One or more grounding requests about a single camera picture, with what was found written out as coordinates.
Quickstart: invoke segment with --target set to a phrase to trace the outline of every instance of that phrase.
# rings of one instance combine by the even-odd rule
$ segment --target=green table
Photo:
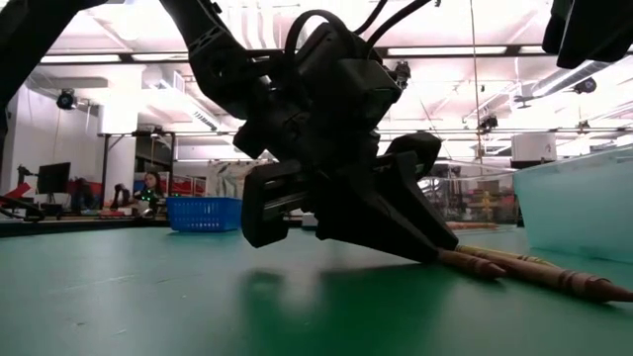
[[[521,230],[463,243],[526,252]],[[633,289],[633,265],[532,251]],[[633,307],[293,230],[254,249],[238,232],[137,228],[0,240],[2,356],[626,355]]]

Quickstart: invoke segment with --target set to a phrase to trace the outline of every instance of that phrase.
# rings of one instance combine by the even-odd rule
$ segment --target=computer monitor
[[[38,194],[67,193],[70,162],[40,166]]]

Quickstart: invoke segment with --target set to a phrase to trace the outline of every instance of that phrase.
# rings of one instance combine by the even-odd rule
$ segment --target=blue plastic basket
[[[167,214],[176,231],[229,231],[240,227],[241,200],[167,198]]]

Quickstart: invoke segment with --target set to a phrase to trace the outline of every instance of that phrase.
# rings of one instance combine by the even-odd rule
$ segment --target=black cable
[[[367,29],[369,29],[369,27],[372,26],[374,21],[376,21],[376,19],[378,18],[378,15],[380,14],[381,11],[383,11],[383,8],[385,8],[386,4],[387,4],[387,0],[380,0],[378,2],[378,5],[376,5],[376,8],[374,8],[374,11],[372,11],[372,13],[369,15],[367,20],[365,20],[365,23],[361,25],[358,29],[356,29],[356,31],[354,31],[354,34],[360,35],[364,33],[365,31],[367,31]]]
[[[44,214],[43,211],[41,211],[36,206],[31,205],[29,203],[21,202],[19,200],[15,200],[13,198],[7,198],[7,197],[3,197],[3,196],[0,196],[0,203],[4,203],[6,205],[10,205],[10,206],[13,206],[13,207],[19,208],[19,209],[26,209],[28,212],[35,213],[35,215],[33,217],[21,217],[21,216],[13,214],[13,213],[9,212],[8,210],[0,207],[0,214],[3,214],[3,215],[5,215],[5,216],[7,216],[9,218],[21,219],[21,220],[23,220],[25,222],[30,222],[30,223],[38,223],[38,222],[41,222],[42,220],[44,220],[46,218],[46,215]]]
[[[347,30],[345,24],[336,15],[325,10],[310,10],[301,14],[288,31],[286,36],[286,45],[284,47],[284,55],[287,63],[294,63],[295,51],[297,50],[297,41],[299,40],[299,34],[304,27],[308,19],[312,16],[321,16],[326,19],[334,28],[344,45],[351,51],[350,54],[358,56],[356,53],[356,41],[352,37],[352,33]]]
[[[398,11],[396,14],[394,14],[394,16],[389,18],[389,20],[385,21],[385,23],[383,25],[381,25],[378,28],[378,30],[376,30],[375,33],[372,34],[372,36],[369,38],[369,40],[367,40],[367,50],[368,50],[367,55],[369,55],[369,52],[371,52],[371,49],[374,47],[374,45],[376,45],[378,40],[390,28],[395,26],[398,22],[400,22],[402,19],[404,19],[408,15],[412,14],[413,12],[415,12],[417,9],[419,9],[422,6],[426,5],[426,3],[428,3],[429,1],[430,0],[413,0],[410,4],[404,6],[400,11]]]

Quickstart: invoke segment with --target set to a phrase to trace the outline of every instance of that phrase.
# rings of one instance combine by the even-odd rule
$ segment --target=plastic bin
[[[532,247],[633,263],[633,146],[514,174]]]
[[[241,200],[235,198],[167,198],[171,228],[176,231],[229,231],[240,227]]]

